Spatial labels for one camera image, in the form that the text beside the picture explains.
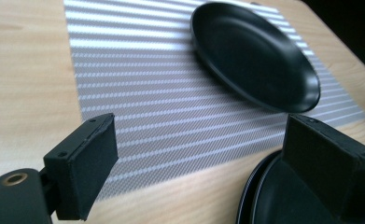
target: light wood surface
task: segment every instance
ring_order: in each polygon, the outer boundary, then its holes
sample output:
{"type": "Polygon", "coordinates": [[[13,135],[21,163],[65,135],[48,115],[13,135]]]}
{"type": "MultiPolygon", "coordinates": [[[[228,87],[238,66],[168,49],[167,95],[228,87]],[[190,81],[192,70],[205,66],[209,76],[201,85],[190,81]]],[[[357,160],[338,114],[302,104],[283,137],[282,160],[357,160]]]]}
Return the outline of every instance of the light wood surface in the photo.
{"type": "MultiPolygon", "coordinates": [[[[365,66],[308,6],[256,2],[278,8],[365,110],[365,66]]],[[[80,122],[63,2],[0,0],[0,175],[40,170],[80,122]]],[[[339,130],[365,144],[365,120],[339,130]]],[[[87,223],[234,223],[250,172],[273,150],[96,203],[87,223]]]]}

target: black plate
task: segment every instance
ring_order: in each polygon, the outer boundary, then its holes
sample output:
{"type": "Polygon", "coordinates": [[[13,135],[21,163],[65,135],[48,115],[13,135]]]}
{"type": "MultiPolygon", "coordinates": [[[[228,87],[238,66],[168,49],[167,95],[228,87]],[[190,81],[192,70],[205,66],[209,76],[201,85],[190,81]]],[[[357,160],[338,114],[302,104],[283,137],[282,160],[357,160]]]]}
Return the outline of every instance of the black plate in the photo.
{"type": "Polygon", "coordinates": [[[203,62],[249,101],[288,113],[305,112],[318,103],[319,80],[307,58],[250,10],[204,4],[193,12],[190,30],[203,62]]]}
{"type": "Polygon", "coordinates": [[[341,224],[277,156],[263,173],[250,211],[251,224],[341,224]]]}
{"type": "Polygon", "coordinates": [[[273,152],[272,154],[264,158],[252,171],[252,174],[246,181],[246,186],[244,187],[243,194],[241,195],[240,204],[238,205],[237,218],[235,219],[236,224],[244,224],[250,222],[251,211],[253,209],[253,206],[255,205],[253,202],[255,198],[255,193],[258,188],[258,184],[260,183],[260,180],[263,177],[264,172],[267,170],[269,164],[273,162],[274,158],[276,158],[280,154],[281,150],[273,152]]]}

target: black oval plate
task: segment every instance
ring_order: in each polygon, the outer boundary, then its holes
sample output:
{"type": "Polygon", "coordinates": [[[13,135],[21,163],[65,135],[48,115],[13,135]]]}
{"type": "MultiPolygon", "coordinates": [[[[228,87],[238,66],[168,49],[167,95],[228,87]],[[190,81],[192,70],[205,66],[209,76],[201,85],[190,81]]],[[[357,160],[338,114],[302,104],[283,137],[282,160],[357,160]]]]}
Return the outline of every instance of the black oval plate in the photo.
{"type": "Polygon", "coordinates": [[[288,113],[313,109],[319,79],[286,35],[250,10],[225,3],[197,7],[190,20],[199,57],[247,100],[288,113]]]}

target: white stripe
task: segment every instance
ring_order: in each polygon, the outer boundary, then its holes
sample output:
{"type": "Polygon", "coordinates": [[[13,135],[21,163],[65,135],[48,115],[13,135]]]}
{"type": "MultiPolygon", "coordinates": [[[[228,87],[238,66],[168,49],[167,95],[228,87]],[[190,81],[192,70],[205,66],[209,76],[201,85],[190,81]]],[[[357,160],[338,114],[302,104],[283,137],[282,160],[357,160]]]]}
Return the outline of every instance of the white stripe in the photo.
{"type": "Polygon", "coordinates": [[[331,76],[330,72],[328,72],[328,71],[327,72],[317,72],[316,71],[316,74],[319,76],[324,76],[324,77],[331,76]]]}
{"type": "Polygon", "coordinates": [[[117,105],[95,105],[95,106],[82,106],[82,112],[88,111],[101,111],[101,110],[111,110],[111,109],[118,109],[118,108],[129,108],[129,107],[141,107],[146,105],[167,105],[167,104],[174,104],[174,103],[182,103],[182,102],[191,102],[191,101],[199,101],[199,100],[209,100],[209,99],[218,99],[222,97],[229,96],[229,94],[214,94],[214,95],[204,95],[204,96],[193,96],[193,97],[183,97],[183,98],[176,98],[176,99],[164,99],[164,100],[156,100],[156,101],[144,101],[144,102],[135,102],[135,103],[124,103],[124,104],[117,104],[117,105]]]}
{"type": "Polygon", "coordinates": [[[83,8],[99,9],[99,10],[105,10],[105,11],[132,13],[132,14],[136,14],[136,15],[164,17],[164,18],[168,18],[168,19],[174,18],[174,19],[187,20],[187,21],[190,20],[190,14],[165,12],[165,11],[160,11],[160,10],[149,10],[149,9],[140,9],[140,8],[133,8],[133,7],[119,7],[119,6],[115,7],[112,5],[78,2],[78,1],[74,1],[74,0],[65,0],[64,4],[68,7],[83,7],[83,8]]]}
{"type": "Polygon", "coordinates": [[[299,35],[288,35],[288,37],[292,40],[302,40],[302,38],[299,35]]]}
{"type": "Polygon", "coordinates": [[[183,159],[180,159],[180,160],[169,161],[169,162],[165,162],[165,163],[162,163],[162,164],[159,164],[159,165],[156,165],[156,166],[151,166],[151,167],[148,167],[148,168],[135,170],[135,171],[132,171],[132,172],[129,172],[129,173],[126,173],[126,174],[122,174],[122,175],[111,176],[106,180],[106,183],[119,181],[121,179],[126,179],[126,178],[129,178],[129,177],[133,177],[135,175],[141,175],[141,174],[153,172],[153,171],[156,171],[156,170],[164,169],[164,168],[167,168],[167,167],[170,167],[170,166],[173,166],[173,165],[178,165],[180,163],[185,163],[185,162],[188,162],[188,161],[196,161],[196,160],[199,160],[201,158],[205,158],[205,157],[212,156],[212,155],[217,155],[219,153],[229,151],[229,150],[232,150],[232,149],[236,149],[236,148],[239,148],[239,147],[247,147],[251,144],[255,144],[255,143],[258,143],[258,142],[264,142],[265,140],[276,138],[276,137],[279,137],[279,136],[282,136],[282,135],[284,135],[284,133],[275,133],[275,134],[267,135],[267,136],[264,136],[262,138],[258,138],[258,139],[255,139],[255,140],[252,140],[252,141],[249,141],[249,142],[244,142],[244,143],[232,145],[230,147],[219,148],[219,149],[212,150],[212,151],[209,151],[209,152],[205,152],[205,153],[202,153],[202,154],[196,154],[196,155],[191,156],[191,157],[186,157],[186,158],[183,158],[183,159]]]}
{"type": "Polygon", "coordinates": [[[343,94],[331,95],[331,96],[321,96],[321,100],[328,100],[328,99],[334,99],[334,98],[339,98],[339,97],[348,97],[348,94],[343,93],[343,94]]]}
{"type": "Polygon", "coordinates": [[[171,90],[155,90],[155,91],[128,91],[128,92],[111,92],[101,94],[90,94],[90,95],[79,95],[79,100],[90,100],[90,99],[105,99],[114,97],[126,97],[136,95],[150,95],[150,94],[166,94],[172,92],[184,92],[184,91],[206,91],[219,88],[218,86],[200,87],[200,88],[181,88],[171,90]]]}
{"type": "Polygon", "coordinates": [[[334,77],[321,77],[320,80],[321,80],[321,82],[322,81],[336,81],[334,79],[334,77]]]}
{"type": "Polygon", "coordinates": [[[268,20],[269,22],[271,22],[274,25],[278,25],[278,26],[289,26],[290,24],[287,21],[277,21],[277,20],[268,20]]]}
{"type": "Polygon", "coordinates": [[[278,122],[278,123],[275,123],[275,124],[259,126],[257,128],[243,130],[241,132],[223,134],[223,135],[219,135],[219,136],[216,136],[216,137],[213,137],[213,138],[206,138],[204,140],[197,141],[197,142],[181,144],[181,145],[178,145],[178,146],[163,148],[163,149],[159,149],[159,150],[152,150],[152,151],[149,151],[149,152],[140,153],[140,154],[129,156],[129,157],[123,157],[122,160],[120,160],[120,163],[128,162],[128,161],[135,161],[135,160],[142,160],[142,159],[147,158],[147,157],[152,157],[152,156],[160,155],[160,154],[163,154],[163,153],[169,153],[169,152],[173,152],[173,151],[179,151],[179,150],[183,150],[187,147],[197,147],[199,145],[205,145],[205,144],[209,144],[209,143],[216,142],[216,141],[219,141],[219,140],[233,138],[233,137],[243,135],[243,134],[254,133],[254,132],[261,131],[261,130],[268,130],[268,129],[271,129],[273,127],[277,127],[277,126],[281,126],[281,125],[285,125],[285,124],[286,124],[286,121],[284,120],[282,122],[278,122]]]}
{"type": "Polygon", "coordinates": [[[312,65],[315,65],[315,66],[324,66],[323,63],[311,63],[312,65]]]}
{"type": "Polygon", "coordinates": [[[191,44],[168,44],[154,42],[133,42],[133,41],[107,41],[107,40],[86,40],[70,39],[72,48],[88,49],[162,49],[162,50],[193,50],[191,44]]]}
{"type": "Polygon", "coordinates": [[[85,83],[78,84],[78,89],[103,88],[103,87],[122,87],[122,86],[144,86],[144,85],[163,85],[175,83],[197,83],[209,81],[209,78],[190,78],[190,79],[172,79],[172,80],[149,80],[149,81],[128,81],[128,82],[103,82],[103,83],[85,83]]]}
{"type": "Polygon", "coordinates": [[[348,100],[339,101],[339,102],[332,102],[330,104],[318,105],[318,106],[316,106],[316,108],[322,108],[322,107],[333,106],[333,105],[342,105],[342,104],[351,103],[351,102],[354,102],[354,101],[352,99],[348,99],[348,100]]]}
{"type": "Polygon", "coordinates": [[[308,60],[309,62],[312,62],[312,61],[313,61],[313,59],[316,57],[314,53],[313,53],[313,55],[306,55],[306,56],[307,56],[307,60],[308,60]]]}
{"type": "Polygon", "coordinates": [[[251,9],[268,11],[268,12],[273,12],[273,13],[277,13],[278,12],[278,10],[275,9],[275,8],[273,8],[273,7],[258,6],[258,5],[254,5],[254,4],[249,4],[249,3],[241,2],[241,1],[233,1],[233,0],[212,0],[210,2],[229,3],[229,4],[233,4],[233,5],[239,6],[239,7],[248,7],[248,8],[251,8],[251,9]]]}
{"type": "Polygon", "coordinates": [[[271,14],[271,13],[266,13],[266,12],[260,12],[260,11],[255,11],[256,14],[265,17],[267,19],[278,19],[278,20],[283,20],[284,17],[281,16],[280,14],[271,14]]]}
{"type": "Polygon", "coordinates": [[[144,131],[144,130],[148,130],[148,129],[187,124],[187,123],[204,121],[204,120],[209,120],[209,119],[225,118],[228,116],[247,114],[248,112],[250,112],[252,110],[257,110],[257,109],[258,109],[257,107],[254,107],[254,108],[249,108],[249,109],[244,109],[244,110],[237,110],[237,111],[234,110],[232,112],[227,112],[227,113],[216,113],[213,115],[207,115],[207,116],[203,116],[203,117],[191,117],[188,119],[177,119],[177,120],[166,121],[166,122],[161,122],[161,123],[151,123],[151,124],[146,124],[146,125],[133,126],[131,128],[118,129],[118,130],[116,130],[116,134],[133,133],[133,132],[139,132],[139,131],[144,131]]]}
{"type": "Polygon", "coordinates": [[[75,67],[183,67],[194,66],[192,63],[74,63],[75,67]]]}
{"type": "Polygon", "coordinates": [[[326,91],[321,90],[321,92],[322,92],[322,93],[328,93],[328,92],[333,92],[333,91],[344,91],[344,89],[343,89],[343,88],[337,88],[337,89],[333,89],[333,90],[326,90],[326,91]]]}
{"type": "Polygon", "coordinates": [[[280,29],[282,32],[284,33],[292,33],[292,34],[296,34],[296,30],[293,28],[286,28],[286,27],[278,27],[278,29],[280,29]]]}
{"type": "Polygon", "coordinates": [[[220,108],[220,107],[231,106],[231,105],[243,105],[243,104],[244,103],[242,103],[242,102],[228,102],[227,104],[201,105],[201,106],[195,106],[195,107],[187,107],[187,108],[178,108],[178,109],[170,109],[170,110],[163,110],[163,111],[147,112],[147,113],[142,113],[142,114],[116,116],[115,120],[141,119],[141,118],[149,118],[149,117],[157,117],[157,116],[164,116],[164,115],[180,114],[180,113],[186,113],[186,112],[191,112],[191,111],[199,111],[199,110],[220,108]]]}
{"type": "Polygon", "coordinates": [[[355,116],[355,115],[358,115],[358,114],[363,114],[363,116],[365,116],[365,112],[363,112],[361,110],[361,111],[353,113],[353,114],[347,114],[347,115],[336,117],[336,118],[333,118],[333,119],[327,119],[325,122],[329,123],[329,122],[335,121],[337,119],[345,119],[345,118],[352,117],[352,116],[355,116]]]}
{"type": "Polygon", "coordinates": [[[140,77],[140,76],[171,76],[171,75],[202,75],[202,70],[182,71],[136,71],[114,73],[75,73],[75,77],[140,77]]]}
{"type": "Polygon", "coordinates": [[[270,116],[263,116],[263,117],[255,118],[255,119],[243,119],[243,120],[237,120],[235,122],[226,122],[226,123],[218,124],[215,126],[188,130],[188,131],[180,132],[180,133],[169,133],[169,134],[159,135],[159,136],[154,136],[154,137],[149,137],[149,138],[141,138],[138,140],[120,143],[118,145],[118,147],[131,147],[131,146],[147,144],[147,143],[156,142],[156,141],[163,141],[165,139],[181,137],[181,136],[189,135],[189,134],[193,134],[193,133],[209,132],[209,131],[213,131],[213,130],[217,130],[217,129],[223,129],[223,128],[241,125],[241,124],[248,124],[248,123],[251,123],[254,121],[258,121],[258,120],[262,120],[262,119],[269,119],[269,118],[274,118],[274,117],[280,117],[280,114],[277,114],[276,116],[270,115],[270,116]]]}
{"type": "Polygon", "coordinates": [[[68,31],[75,34],[94,34],[94,35],[127,35],[127,36],[143,36],[143,37],[157,37],[170,39],[185,39],[190,40],[191,35],[179,32],[164,32],[164,31],[149,31],[149,30],[135,30],[135,29],[119,29],[98,26],[84,26],[84,25],[68,25],[68,31]]]}
{"type": "Polygon", "coordinates": [[[180,10],[186,12],[192,12],[195,7],[183,7],[178,5],[166,4],[162,2],[155,2],[155,1],[142,1],[142,0],[112,0],[111,2],[121,2],[121,3],[128,3],[138,6],[146,6],[146,7],[159,7],[159,8],[166,8],[166,9],[173,9],[173,10],[180,10]]]}
{"type": "Polygon", "coordinates": [[[329,87],[329,86],[340,86],[339,83],[329,83],[329,84],[321,84],[321,87],[329,87]]]}
{"type": "Polygon", "coordinates": [[[310,61],[311,61],[312,63],[321,63],[321,61],[320,61],[317,57],[311,57],[311,58],[310,58],[310,61]]]}
{"type": "Polygon", "coordinates": [[[323,77],[321,77],[320,78],[320,81],[321,81],[321,84],[322,85],[329,85],[329,84],[332,84],[332,83],[337,83],[339,85],[339,83],[335,79],[333,79],[331,77],[330,78],[323,78],[323,77]]]}
{"type": "Polygon", "coordinates": [[[72,53],[74,58],[107,58],[107,59],[191,59],[189,54],[134,54],[134,53],[72,53]]]}
{"type": "Polygon", "coordinates": [[[348,107],[342,107],[342,108],[339,108],[339,109],[325,111],[325,112],[322,112],[322,113],[316,113],[316,114],[313,114],[311,116],[313,118],[318,118],[322,115],[332,114],[332,113],[336,113],[336,112],[340,112],[340,111],[344,111],[344,110],[348,110],[348,109],[352,109],[352,108],[358,108],[358,106],[357,105],[351,105],[351,106],[348,106],[348,107]]]}
{"type": "Polygon", "coordinates": [[[326,68],[326,67],[318,67],[316,70],[328,72],[328,68],[326,68]]]}
{"type": "Polygon", "coordinates": [[[308,45],[304,42],[296,42],[296,46],[299,48],[308,48],[308,45]]]}
{"type": "Polygon", "coordinates": [[[80,21],[118,22],[118,23],[124,23],[124,24],[179,28],[179,29],[189,29],[190,28],[190,25],[188,23],[183,23],[183,22],[144,20],[144,19],[133,18],[133,17],[106,16],[106,15],[98,15],[98,14],[91,14],[91,13],[74,12],[74,11],[65,11],[65,16],[67,19],[75,19],[75,20],[80,20],[80,21]]]}
{"type": "MultiPolygon", "coordinates": [[[[177,3],[181,2],[181,0],[168,0],[168,1],[169,2],[177,2],[177,3]]],[[[196,6],[196,7],[203,4],[202,1],[194,1],[194,0],[183,0],[182,3],[190,4],[190,5],[193,5],[193,6],[196,6]]]]}
{"type": "Polygon", "coordinates": [[[314,55],[314,53],[311,50],[303,50],[302,52],[307,56],[314,55]]]}

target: striped placemat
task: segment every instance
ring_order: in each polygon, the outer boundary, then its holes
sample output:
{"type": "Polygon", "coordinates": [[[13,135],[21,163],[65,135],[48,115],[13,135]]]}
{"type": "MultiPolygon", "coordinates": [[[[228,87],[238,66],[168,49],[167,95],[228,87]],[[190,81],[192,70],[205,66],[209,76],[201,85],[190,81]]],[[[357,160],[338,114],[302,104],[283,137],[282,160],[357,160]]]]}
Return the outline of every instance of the striped placemat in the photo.
{"type": "MultiPolygon", "coordinates": [[[[116,116],[120,159],[99,199],[282,144],[286,114],[236,97],[197,62],[190,15],[203,3],[64,1],[82,117],[116,116]]],[[[365,117],[277,9],[233,3],[277,26],[312,63],[322,97],[306,115],[332,126],[365,117]]]]}

